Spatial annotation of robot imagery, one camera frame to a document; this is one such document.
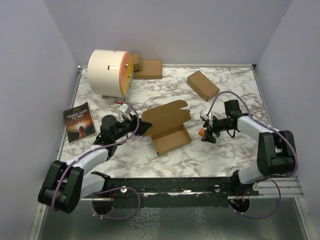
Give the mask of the large flat cardboard box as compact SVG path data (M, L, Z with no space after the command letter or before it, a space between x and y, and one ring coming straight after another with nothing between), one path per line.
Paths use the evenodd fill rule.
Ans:
M143 59L141 69L134 72L133 78L135 80L162 79L162 60Z

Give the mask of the round white drawer cabinet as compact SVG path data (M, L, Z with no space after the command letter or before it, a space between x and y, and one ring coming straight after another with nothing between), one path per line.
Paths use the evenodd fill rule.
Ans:
M96 49L89 58L87 80L97 95L125 98L133 76L134 65L128 51Z

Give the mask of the small orange cube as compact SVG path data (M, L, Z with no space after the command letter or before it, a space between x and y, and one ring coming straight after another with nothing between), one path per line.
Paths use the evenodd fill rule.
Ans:
M205 130L203 128L201 128L198 132L198 135L203 137L205 135Z

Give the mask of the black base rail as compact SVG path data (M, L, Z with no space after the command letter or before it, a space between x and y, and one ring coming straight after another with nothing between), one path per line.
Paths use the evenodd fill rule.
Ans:
M259 195L256 184L231 177L116 178L95 172L83 179L81 198L108 198L117 208L227 208Z

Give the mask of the folded brown cardboard box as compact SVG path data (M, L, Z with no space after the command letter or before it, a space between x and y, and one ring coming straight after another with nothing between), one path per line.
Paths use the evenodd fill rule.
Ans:
M205 102L208 102L220 92L220 89L199 70L187 77L187 84Z

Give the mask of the dark book three days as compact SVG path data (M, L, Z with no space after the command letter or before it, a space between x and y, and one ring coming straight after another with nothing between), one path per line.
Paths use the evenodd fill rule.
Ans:
M69 143L97 134L91 108L88 102L63 112Z

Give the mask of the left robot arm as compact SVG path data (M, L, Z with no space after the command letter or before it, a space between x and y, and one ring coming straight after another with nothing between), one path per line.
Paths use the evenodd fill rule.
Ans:
M109 176L102 173L87 174L96 166L108 161L119 145L134 136L142 136L152 127L152 123L141 120L137 115L129 115L120 122L114 115L106 115L101 120L100 134L91 148L66 162L55 160L51 163L40 188L37 200L54 211L71 213L80 199L93 193L103 198L111 190L107 182Z

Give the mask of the small cardboard box at back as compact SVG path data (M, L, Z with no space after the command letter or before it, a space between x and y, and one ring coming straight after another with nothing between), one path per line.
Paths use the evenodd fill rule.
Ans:
M142 57L139 53L134 53L132 56L133 71L140 71L142 69Z

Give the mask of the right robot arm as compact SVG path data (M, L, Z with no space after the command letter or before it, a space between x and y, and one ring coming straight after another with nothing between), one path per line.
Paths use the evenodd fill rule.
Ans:
M242 132L257 142L256 163L236 170L230 177L229 189L240 196L254 183L274 175L286 175L294 172L297 161L294 136L288 130L272 130L263 126L248 113L240 110L237 100L224 103L226 118L218 119L208 109L200 112L204 121L203 142L216 143L221 132Z

